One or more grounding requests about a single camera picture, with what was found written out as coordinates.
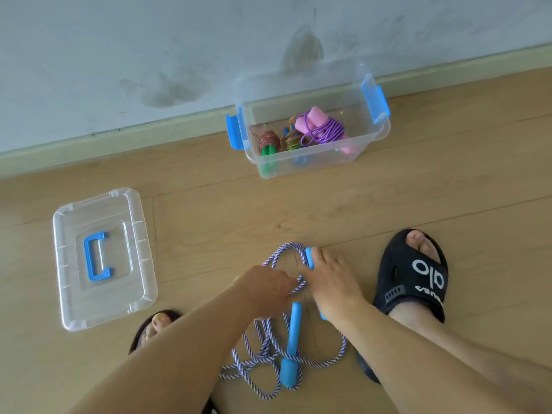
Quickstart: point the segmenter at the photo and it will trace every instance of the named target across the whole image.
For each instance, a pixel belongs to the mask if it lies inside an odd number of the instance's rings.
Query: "person's left arm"
[[[201,412],[243,331],[255,318],[285,311],[296,286],[285,271],[252,267],[135,351],[69,413]]]

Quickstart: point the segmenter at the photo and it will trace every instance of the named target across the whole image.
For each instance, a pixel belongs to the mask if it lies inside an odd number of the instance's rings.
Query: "wall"
[[[0,0],[0,152],[233,103],[355,53],[376,76],[552,41],[552,0]]]

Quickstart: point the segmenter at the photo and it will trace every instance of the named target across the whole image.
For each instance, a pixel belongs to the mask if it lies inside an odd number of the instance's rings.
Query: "sandal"
[[[377,274],[374,306],[384,314],[402,302],[418,302],[431,310],[439,321],[445,321],[443,301],[448,285],[448,266],[443,251],[429,235],[425,237],[435,246],[441,263],[410,247],[406,236],[414,229],[403,229],[395,234],[383,253]],[[356,358],[366,376],[380,383],[360,353]]]
[[[154,319],[154,316],[158,313],[164,313],[168,315],[168,317],[172,322],[178,320],[181,317],[181,314],[173,310],[163,310],[163,311],[158,311],[154,313],[147,320],[142,322],[142,325],[140,326],[140,328],[138,328],[138,331],[134,336],[133,343],[130,345],[129,354],[132,353],[134,350],[136,350],[136,348],[138,347],[138,343],[140,342],[140,337],[142,336],[143,331],[146,329],[148,324]],[[217,413],[218,413],[218,410],[215,408],[215,405],[213,404],[211,398],[209,398],[207,400],[207,403],[203,407],[202,414],[217,414]]]

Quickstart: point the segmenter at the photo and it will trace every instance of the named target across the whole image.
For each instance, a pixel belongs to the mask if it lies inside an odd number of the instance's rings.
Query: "ankle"
[[[431,310],[418,302],[402,302],[391,310],[389,316],[416,332],[433,326],[436,321]]]

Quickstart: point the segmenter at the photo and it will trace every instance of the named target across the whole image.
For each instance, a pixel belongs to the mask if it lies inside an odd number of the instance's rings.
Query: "person's left hand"
[[[267,319],[286,312],[289,306],[289,293],[297,287],[297,279],[279,269],[268,266],[253,266],[234,280],[237,288],[246,299],[256,319]]]

